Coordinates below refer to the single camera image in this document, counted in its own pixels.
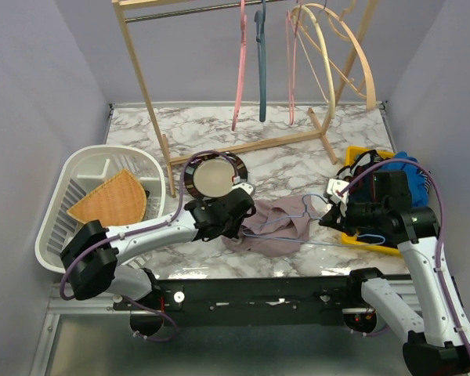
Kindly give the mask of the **light blue wire hanger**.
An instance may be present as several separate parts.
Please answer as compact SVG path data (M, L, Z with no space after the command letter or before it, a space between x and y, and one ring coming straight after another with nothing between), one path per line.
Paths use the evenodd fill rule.
M257 226L247 226L247 229L249 229L249 230L261 230L261 229L267 227L268 225L272 225L274 223L283 221L285 219L303 219L306 216L309 218L310 222L319 221L323 217L322 216L312 216L312 214L309 211L309 205L306 202L307 197L318 197L326 204L327 207L330 206L330 204L327 203L326 199L323 196L319 195L318 193L306 193L306 194L302 195L302 199L301 199L301 202L302 202L302 205L303 205L303 208L304 208L304 211L301 215L281 216L281 217L279 217L277 219L273 219L271 221L266 220L264 223L258 224ZM347 244L347 243L337 243L336 244L336 243L317 242L317 241L313 241L313 240L298 240L298 239L293 239L293 238L290 238L290 237L271 237L271 236L260 235L260 234L249 234L249 233L246 233L245 231L243 231L243 235L245 235L246 237L254 237L254 238L263 239L263 240L278 240L278 241L285 241L285 242L296 243L296 244L312 244L312 245L320 245L320 246L335 246L335 247L342 247L342 248L347 248L347 247L367 248L369 246L383 246L386 242L386 238L384 236L379 235L379 234L373 234L373 233L360 234L360 235L357 236L357 238L373 237L377 240L377 242L375 242L375 243L359 242L358 244Z

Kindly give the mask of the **mauve tank top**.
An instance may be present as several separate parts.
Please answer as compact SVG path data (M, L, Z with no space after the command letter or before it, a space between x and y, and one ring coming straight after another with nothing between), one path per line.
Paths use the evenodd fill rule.
M275 201L256 200L256 213L243 221L238 234L239 237L237 239L223 237L223 244L231 251L252 252L267 257L284 257L300 251L300 244L246 237L243 235L243 231L249 234L309 240L311 222L307 216L303 219L285 219L268 225L261 230L247 229L247 226L257 226L258 224L264 223L266 220L271 221L281 216L301 215L304 211L301 199L302 195L294 195L282 197ZM306 202L309 205L309 211L312 216L318 216L313 207L311 197L307 197Z

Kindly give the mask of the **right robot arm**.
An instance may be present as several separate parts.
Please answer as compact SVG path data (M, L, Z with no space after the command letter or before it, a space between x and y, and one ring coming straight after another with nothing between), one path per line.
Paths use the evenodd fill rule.
M420 310L409 307L375 268L350 273L346 301L375 309L402 341L412 375L470 374L470 322L447 268L443 230L435 212L412 205L403 171L375 172L369 202L351 200L351 185L340 179L328 181L325 196L331 209L320 225L350 236L360 231L382 233L403 256Z

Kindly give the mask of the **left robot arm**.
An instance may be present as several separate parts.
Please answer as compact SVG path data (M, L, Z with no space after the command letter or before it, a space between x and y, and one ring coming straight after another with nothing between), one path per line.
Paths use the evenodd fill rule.
M129 263L174 244L237 238L242 222L255 213L254 192L250 183L238 183L224 197L190 201L157 219L110 227L88 222L60 254L65 269L60 296L83 301L107 292L152 308L158 298L153 274Z

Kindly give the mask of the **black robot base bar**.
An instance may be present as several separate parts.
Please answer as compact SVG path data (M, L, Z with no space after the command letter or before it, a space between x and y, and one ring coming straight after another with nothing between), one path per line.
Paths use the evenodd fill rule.
M374 331L374 309L349 288L346 276L158 280L140 304L180 328L319 324Z

